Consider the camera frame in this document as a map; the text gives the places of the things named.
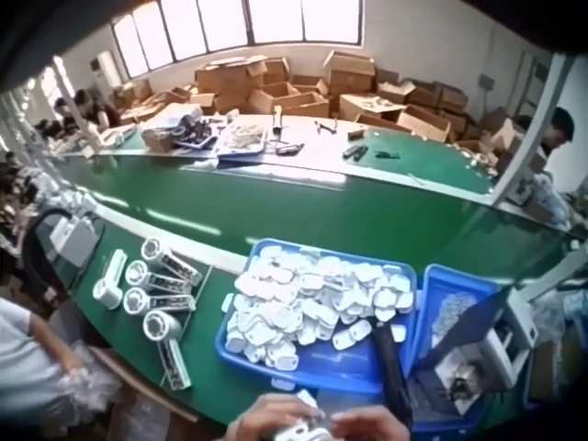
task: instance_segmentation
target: white plastic part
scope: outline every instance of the white plastic part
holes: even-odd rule
[[[337,351],[345,351],[353,346],[356,342],[349,333],[348,329],[345,329],[335,335],[333,335],[333,346]]]
[[[143,318],[143,332],[150,340],[176,340],[182,334],[182,325],[178,319],[163,311],[149,311]]]
[[[106,274],[104,275],[104,279],[108,281],[111,286],[117,287],[120,282],[120,277],[122,276],[122,270],[127,263],[127,255],[124,251],[118,249],[112,255],[110,262],[108,262],[108,269]]]
[[[94,285],[92,296],[109,310],[114,310],[122,301],[122,289],[113,287],[104,278],[100,278]]]
[[[131,288],[125,293],[122,306],[128,315],[145,315],[149,310],[149,296],[141,288]]]
[[[224,298],[224,300],[222,301],[222,306],[220,306],[220,310],[223,313],[227,313],[229,311],[229,308],[231,307],[232,304],[232,299],[234,297],[234,294],[227,294]]]
[[[371,333],[371,324],[367,320],[360,320],[353,324],[348,331],[356,342],[360,342]]]

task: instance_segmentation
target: blue plastic tray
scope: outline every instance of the blue plastic tray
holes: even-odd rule
[[[303,246],[275,239],[262,239],[251,250],[245,269],[249,267],[251,259],[255,255],[259,255],[262,248],[269,245],[280,245],[284,250],[291,252],[297,252]],[[334,255],[351,263],[367,262],[372,265],[399,266],[402,268],[402,273],[411,280],[414,290],[416,290],[416,273],[406,264],[337,253],[336,251],[321,250],[321,253],[325,256]],[[243,354],[233,354],[225,350],[227,321],[231,318],[231,315],[232,306],[225,314],[214,342],[217,352],[226,361],[258,374],[292,382],[297,386],[370,395],[379,395],[381,393],[378,361],[369,338],[346,351],[337,351],[330,341],[317,342],[308,346],[298,345],[300,358],[298,369],[293,372],[283,372],[266,365],[253,364]],[[392,321],[406,326],[406,340],[400,344],[400,357],[402,370],[404,375],[407,376],[412,366],[409,363],[409,357],[414,326],[416,325],[416,313],[413,311],[408,314],[397,314]],[[339,323],[335,331],[340,331],[345,327],[345,325]]]
[[[416,330],[413,337],[413,350],[409,355],[410,366],[426,354],[431,347],[433,336],[433,323],[435,322],[441,302],[450,295],[459,292],[466,292],[476,298],[477,301],[484,300],[495,294],[498,285],[481,277],[462,273],[441,265],[430,265],[424,271],[423,291],[425,301],[419,311]],[[476,427],[484,414],[486,400],[480,398],[461,419],[452,419],[446,422],[414,422],[414,432],[441,432],[446,430],[469,431]]]

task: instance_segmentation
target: metal stand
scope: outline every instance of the metal stand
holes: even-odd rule
[[[53,73],[55,75],[55,83],[57,84],[57,88],[62,92],[65,104],[67,104],[67,107],[71,110],[75,123],[82,131],[84,138],[88,141],[94,153],[98,153],[100,151],[100,145],[98,144],[96,137],[88,129],[87,121],[82,117],[80,109],[77,108],[77,105],[74,103],[74,99],[70,96],[67,90],[67,86],[65,85],[65,82],[63,81],[63,78],[59,72],[59,65],[55,61],[55,57],[53,57],[51,60],[51,68],[53,69]]]
[[[518,291],[520,299],[522,301],[535,300],[573,277],[579,269],[588,264],[588,242],[573,245],[572,250],[547,273]]]
[[[537,112],[531,121],[531,126],[526,132],[513,160],[492,191],[491,205],[493,207],[497,207],[500,203],[504,202],[509,193],[518,184],[521,173],[529,165],[531,158],[543,139],[543,134],[549,127],[553,111],[558,104],[561,90],[566,82],[574,59],[574,57],[569,55],[557,53],[553,55],[549,67],[548,80],[545,83],[541,99],[539,99]]]

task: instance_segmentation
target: black hair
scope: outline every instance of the black hair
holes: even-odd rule
[[[573,118],[565,108],[555,107],[551,126],[556,130],[561,130],[569,142],[573,141],[573,132],[575,129]]]
[[[77,92],[75,92],[73,101],[77,106],[80,106],[81,104],[85,104],[92,101],[92,97],[90,96],[87,90],[80,89]]]
[[[53,108],[63,107],[63,106],[67,106],[67,103],[65,102],[65,100],[63,99],[63,97],[60,96],[59,98],[57,98],[55,100],[55,103],[53,104]]]

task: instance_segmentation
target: hand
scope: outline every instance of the hand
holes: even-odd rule
[[[257,399],[229,424],[224,441],[259,441],[263,435],[296,425],[300,419],[320,413],[293,395],[269,393]]]
[[[63,370],[68,375],[75,375],[84,368],[84,361],[73,350],[67,351],[60,360]]]
[[[336,413],[333,435],[345,440],[409,441],[411,434],[404,424],[384,406],[370,406]]]

